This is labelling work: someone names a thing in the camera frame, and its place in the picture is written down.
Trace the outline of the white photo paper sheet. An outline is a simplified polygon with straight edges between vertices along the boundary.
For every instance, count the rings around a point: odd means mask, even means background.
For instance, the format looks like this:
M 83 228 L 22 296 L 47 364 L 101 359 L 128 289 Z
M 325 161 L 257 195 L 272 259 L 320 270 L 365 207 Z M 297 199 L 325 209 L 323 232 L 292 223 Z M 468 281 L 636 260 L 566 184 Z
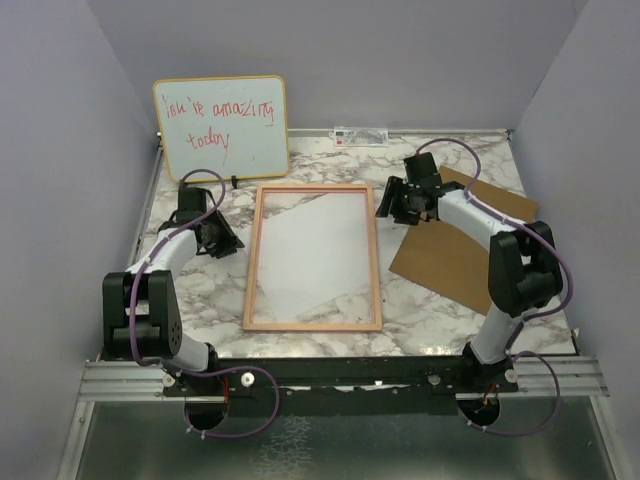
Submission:
M 264 194 L 256 323 L 374 323 L 367 198 L 360 191 Z

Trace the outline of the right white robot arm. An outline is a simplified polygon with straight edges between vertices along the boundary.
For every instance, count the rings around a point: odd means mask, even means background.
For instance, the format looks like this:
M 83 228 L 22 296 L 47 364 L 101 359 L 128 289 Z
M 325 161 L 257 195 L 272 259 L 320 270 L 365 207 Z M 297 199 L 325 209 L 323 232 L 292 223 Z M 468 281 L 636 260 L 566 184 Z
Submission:
M 443 222 L 488 253 L 491 306 L 479 333 L 465 347 L 474 358 L 459 367 L 461 383 L 481 391 L 494 381 L 493 365 L 505 361 L 526 319 L 563 290 L 551 228 L 494 209 L 475 197 L 469 185 L 444 181 L 429 152 L 406 158 L 404 166 L 404 179 L 387 179 L 376 215 L 409 226 L 422 219 Z

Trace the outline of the brown cardboard backing board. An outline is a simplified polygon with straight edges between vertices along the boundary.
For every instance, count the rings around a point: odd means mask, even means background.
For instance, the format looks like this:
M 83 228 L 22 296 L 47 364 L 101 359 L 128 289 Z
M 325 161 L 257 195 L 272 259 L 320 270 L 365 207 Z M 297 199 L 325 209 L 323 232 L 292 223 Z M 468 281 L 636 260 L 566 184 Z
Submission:
M 439 168 L 443 182 L 466 185 L 471 177 L 448 167 Z M 531 223 L 539 205 L 533 200 L 477 181 L 472 192 L 489 206 Z M 441 296 L 486 315 L 487 251 L 460 230 L 440 221 L 421 222 L 409 230 L 390 265 L 390 271 Z

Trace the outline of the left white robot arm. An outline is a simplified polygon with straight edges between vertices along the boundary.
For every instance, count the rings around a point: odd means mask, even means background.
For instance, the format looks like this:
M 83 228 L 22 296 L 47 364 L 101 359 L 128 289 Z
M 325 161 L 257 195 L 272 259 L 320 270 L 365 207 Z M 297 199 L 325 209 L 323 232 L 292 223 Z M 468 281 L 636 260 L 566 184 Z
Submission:
M 210 191 L 181 186 L 151 249 L 102 282 L 103 354 L 187 371 L 186 382 L 202 395 L 218 388 L 221 371 L 214 347 L 183 332 L 174 281 L 199 255 L 221 259 L 244 247 L 218 205 Z

